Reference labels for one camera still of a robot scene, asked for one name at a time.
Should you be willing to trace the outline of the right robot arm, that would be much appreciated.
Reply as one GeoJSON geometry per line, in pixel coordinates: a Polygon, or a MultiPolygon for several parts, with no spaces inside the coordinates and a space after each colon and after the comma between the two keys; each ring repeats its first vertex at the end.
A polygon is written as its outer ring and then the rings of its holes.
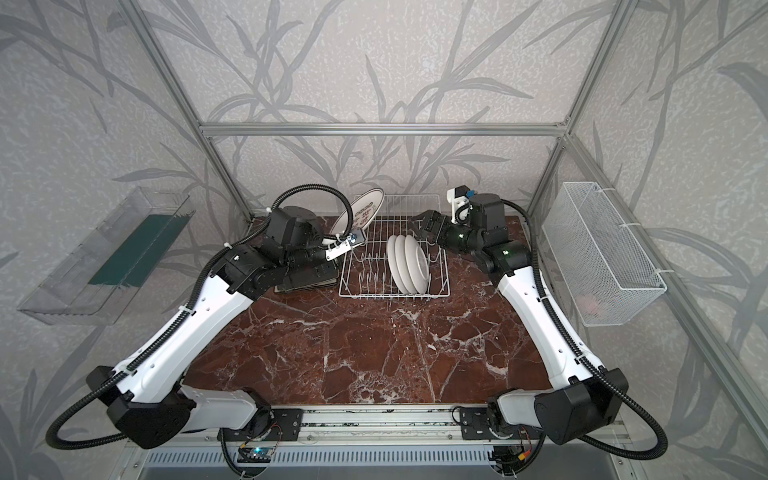
{"type": "Polygon", "coordinates": [[[621,392],[628,381],[618,369],[606,370],[586,347],[536,272],[531,250],[509,236],[505,204],[495,194],[460,191],[465,219],[427,210],[409,221],[416,236],[442,249],[469,255],[509,302],[531,337],[549,379],[539,391],[511,389],[488,400],[490,428],[507,435],[532,427],[562,445],[611,424],[620,398],[597,375],[594,365],[621,392]]]}

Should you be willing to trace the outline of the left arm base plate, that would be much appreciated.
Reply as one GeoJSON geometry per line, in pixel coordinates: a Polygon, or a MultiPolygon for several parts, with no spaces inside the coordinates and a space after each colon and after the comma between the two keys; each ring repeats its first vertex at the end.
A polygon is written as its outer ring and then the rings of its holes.
{"type": "Polygon", "coordinates": [[[302,417],[303,410],[300,408],[259,410],[242,429],[221,429],[217,439],[240,443],[296,441],[301,429],[302,417]]]}

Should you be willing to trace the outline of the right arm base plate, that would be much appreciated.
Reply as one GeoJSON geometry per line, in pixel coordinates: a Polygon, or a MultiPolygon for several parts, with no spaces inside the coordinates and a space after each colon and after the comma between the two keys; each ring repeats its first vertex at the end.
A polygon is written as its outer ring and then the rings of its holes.
{"type": "Polygon", "coordinates": [[[507,423],[490,406],[455,406],[453,421],[460,427],[463,440],[539,440],[541,432],[527,425],[507,423]]]}

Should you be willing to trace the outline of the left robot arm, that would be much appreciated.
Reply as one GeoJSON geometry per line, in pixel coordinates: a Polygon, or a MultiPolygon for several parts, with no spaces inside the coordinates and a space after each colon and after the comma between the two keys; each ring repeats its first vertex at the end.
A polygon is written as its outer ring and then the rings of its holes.
{"type": "Polygon", "coordinates": [[[327,233],[304,208],[275,207],[256,231],[261,241],[226,245],[203,268],[190,298],[131,356],[87,378],[117,434],[144,449],[207,429],[262,432],[271,407],[251,388],[204,390],[184,384],[193,360],[240,313],[277,286],[313,283],[333,272],[349,227],[327,233]]]}

